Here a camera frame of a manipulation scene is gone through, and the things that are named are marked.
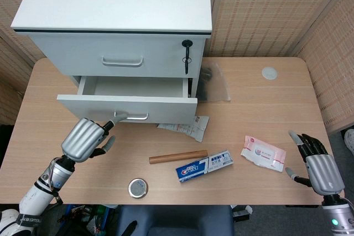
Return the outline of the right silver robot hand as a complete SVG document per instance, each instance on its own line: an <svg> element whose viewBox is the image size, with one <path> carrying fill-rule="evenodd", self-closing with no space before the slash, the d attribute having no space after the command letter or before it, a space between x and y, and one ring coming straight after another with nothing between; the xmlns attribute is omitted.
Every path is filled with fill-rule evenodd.
<svg viewBox="0 0 354 236"><path fill-rule="evenodd" d="M288 131L305 163L308 178L300 177L291 168L286 173L295 182L313 188L321 196L338 195L345 188L337 163L324 145L316 138L306 134Z"/></svg>

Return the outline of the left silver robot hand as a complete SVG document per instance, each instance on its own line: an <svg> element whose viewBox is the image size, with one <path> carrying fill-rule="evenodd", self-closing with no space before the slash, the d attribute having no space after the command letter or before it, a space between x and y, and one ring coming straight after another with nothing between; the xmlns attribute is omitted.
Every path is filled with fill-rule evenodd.
<svg viewBox="0 0 354 236"><path fill-rule="evenodd" d="M63 154L74 162L84 162L107 153L116 140L115 136L111 136L103 147L98 146L109 135L109 131L127 117L127 113L115 114L105 125L87 118L80 119L61 144Z"/></svg>

